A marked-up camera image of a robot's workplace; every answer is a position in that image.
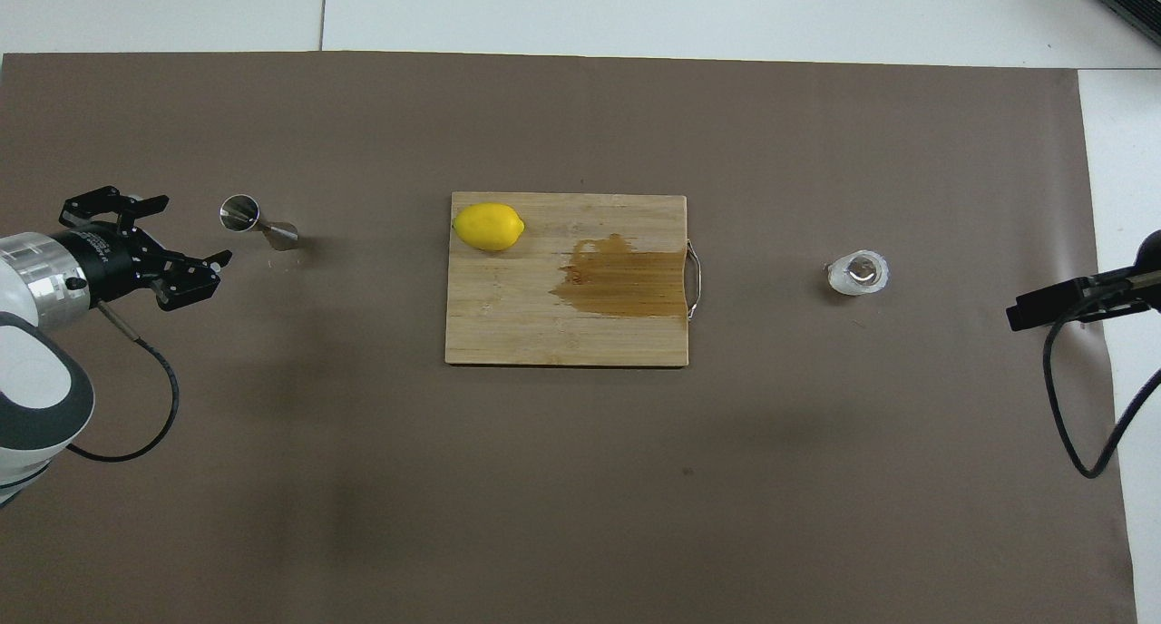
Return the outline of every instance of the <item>liquid spill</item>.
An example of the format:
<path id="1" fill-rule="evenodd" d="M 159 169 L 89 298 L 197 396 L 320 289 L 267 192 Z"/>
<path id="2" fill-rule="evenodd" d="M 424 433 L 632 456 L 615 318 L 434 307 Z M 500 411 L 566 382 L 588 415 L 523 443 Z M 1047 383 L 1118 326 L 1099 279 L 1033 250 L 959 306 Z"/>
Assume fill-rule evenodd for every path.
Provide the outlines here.
<path id="1" fill-rule="evenodd" d="M 637 252 L 619 234 L 578 241 L 550 293 L 578 311 L 685 317 L 685 251 Z"/>

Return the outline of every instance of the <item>brown table mat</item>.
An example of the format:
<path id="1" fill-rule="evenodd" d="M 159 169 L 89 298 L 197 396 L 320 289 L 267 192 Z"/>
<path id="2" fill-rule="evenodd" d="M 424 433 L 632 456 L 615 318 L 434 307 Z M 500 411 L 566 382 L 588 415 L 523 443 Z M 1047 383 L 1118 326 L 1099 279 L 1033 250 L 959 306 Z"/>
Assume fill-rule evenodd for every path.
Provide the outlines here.
<path id="1" fill-rule="evenodd" d="M 182 413 L 0 512 L 0 621 L 1134 621 L 1118 468 L 1072 468 L 1003 313 L 1096 267 L 1074 71 L 5 56 L 0 232 L 106 184 L 236 257 L 211 301 L 118 301 Z M 445 365 L 453 191 L 686 195 L 691 365 Z M 225 232 L 233 193 L 304 248 Z M 830 293 L 860 248 L 890 286 Z M 95 385 L 80 442 L 147 440 L 153 360 L 95 314 L 53 336 Z M 1098 327 L 1058 373 L 1091 458 Z"/>

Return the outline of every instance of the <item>metal jigger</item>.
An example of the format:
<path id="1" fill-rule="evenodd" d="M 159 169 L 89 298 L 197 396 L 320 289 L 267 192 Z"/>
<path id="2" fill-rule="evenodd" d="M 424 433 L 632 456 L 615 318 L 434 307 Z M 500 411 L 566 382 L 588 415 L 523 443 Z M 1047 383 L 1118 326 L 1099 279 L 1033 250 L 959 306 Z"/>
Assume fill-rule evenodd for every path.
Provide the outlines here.
<path id="1" fill-rule="evenodd" d="M 258 201 L 245 194 L 231 195 L 218 210 L 222 227 L 229 231 L 262 232 L 271 248 L 283 251 L 298 246 L 298 228 L 290 223 L 272 223 L 261 217 Z"/>

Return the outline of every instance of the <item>yellow lemon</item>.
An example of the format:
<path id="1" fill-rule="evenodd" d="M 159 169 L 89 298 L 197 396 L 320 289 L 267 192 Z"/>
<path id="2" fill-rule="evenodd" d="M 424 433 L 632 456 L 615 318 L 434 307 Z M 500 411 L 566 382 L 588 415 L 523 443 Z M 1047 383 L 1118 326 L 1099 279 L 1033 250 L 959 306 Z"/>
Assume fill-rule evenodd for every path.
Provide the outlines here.
<path id="1" fill-rule="evenodd" d="M 499 252 L 520 238 L 524 221 L 512 207 L 499 202 L 477 202 L 456 214 L 452 229 L 473 248 Z"/>

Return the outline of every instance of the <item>wooden cutting board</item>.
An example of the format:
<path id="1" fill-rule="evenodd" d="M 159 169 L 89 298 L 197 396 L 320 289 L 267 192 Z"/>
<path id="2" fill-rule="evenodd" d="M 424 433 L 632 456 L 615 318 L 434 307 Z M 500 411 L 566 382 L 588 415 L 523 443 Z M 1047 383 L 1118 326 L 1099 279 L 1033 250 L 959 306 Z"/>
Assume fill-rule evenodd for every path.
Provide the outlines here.
<path id="1" fill-rule="evenodd" d="M 512 206 L 515 245 L 484 252 L 449 227 L 449 364 L 684 367 L 684 195 L 452 194 Z"/>

